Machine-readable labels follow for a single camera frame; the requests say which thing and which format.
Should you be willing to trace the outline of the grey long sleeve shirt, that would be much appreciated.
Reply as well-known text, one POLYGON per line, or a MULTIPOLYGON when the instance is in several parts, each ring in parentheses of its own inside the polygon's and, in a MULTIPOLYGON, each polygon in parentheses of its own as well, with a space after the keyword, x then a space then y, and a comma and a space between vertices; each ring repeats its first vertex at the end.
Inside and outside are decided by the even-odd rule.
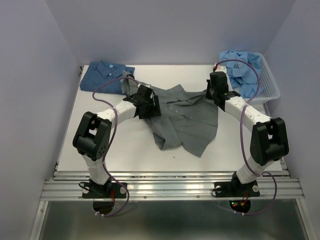
POLYGON ((161 116, 146 119, 154 141, 162 151, 182 146, 201 157, 218 130, 218 107, 206 99, 206 93, 188 92, 178 84, 161 89, 141 82, 159 98, 161 116))

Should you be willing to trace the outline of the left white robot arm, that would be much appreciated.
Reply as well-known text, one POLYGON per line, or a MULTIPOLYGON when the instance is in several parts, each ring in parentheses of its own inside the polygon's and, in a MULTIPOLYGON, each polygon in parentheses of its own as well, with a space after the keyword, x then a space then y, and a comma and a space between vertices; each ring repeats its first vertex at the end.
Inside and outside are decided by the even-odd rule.
POLYGON ((100 197, 111 193, 112 180, 105 171, 104 158, 110 148, 118 124, 135 117, 150 119, 161 115, 159 97, 152 88, 139 84, 137 92, 116 106, 98 113, 84 113, 72 141, 89 171, 88 187, 100 197))

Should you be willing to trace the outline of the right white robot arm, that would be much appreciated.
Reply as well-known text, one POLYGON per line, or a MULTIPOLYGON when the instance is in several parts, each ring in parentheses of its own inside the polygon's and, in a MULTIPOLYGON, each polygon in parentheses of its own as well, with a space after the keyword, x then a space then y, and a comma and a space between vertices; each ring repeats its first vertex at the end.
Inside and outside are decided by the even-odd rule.
POLYGON ((230 191, 242 195, 254 187, 254 182, 273 162, 289 153, 289 143, 285 121, 271 118, 249 105, 239 93, 230 91, 227 75, 222 71, 210 73, 207 80, 206 98, 225 113, 239 120, 240 128, 251 133, 250 156, 237 170, 230 182, 219 184, 224 194, 230 191))

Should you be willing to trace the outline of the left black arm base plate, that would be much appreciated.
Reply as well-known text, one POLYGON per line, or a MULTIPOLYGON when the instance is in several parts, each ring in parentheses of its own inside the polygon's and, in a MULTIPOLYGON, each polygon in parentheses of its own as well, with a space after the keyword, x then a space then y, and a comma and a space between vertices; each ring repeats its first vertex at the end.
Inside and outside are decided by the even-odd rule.
POLYGON ((120 185, 108 180, 106 184, 99 185, 95 182, 80 182, 78 186, 82 189, 83 199, 125 199, 127 183, 120 185))

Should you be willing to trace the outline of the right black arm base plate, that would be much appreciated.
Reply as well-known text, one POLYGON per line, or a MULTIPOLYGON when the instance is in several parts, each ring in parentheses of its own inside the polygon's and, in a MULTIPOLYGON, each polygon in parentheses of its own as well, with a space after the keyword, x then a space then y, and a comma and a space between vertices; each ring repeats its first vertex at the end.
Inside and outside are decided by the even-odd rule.
POLYGON ((211 195, 216 198, 240 198, 259 197, 260 191, 256 180, 242 184, 237 177, 236 172, 233 173, 230 181, 216 181, 211 195))

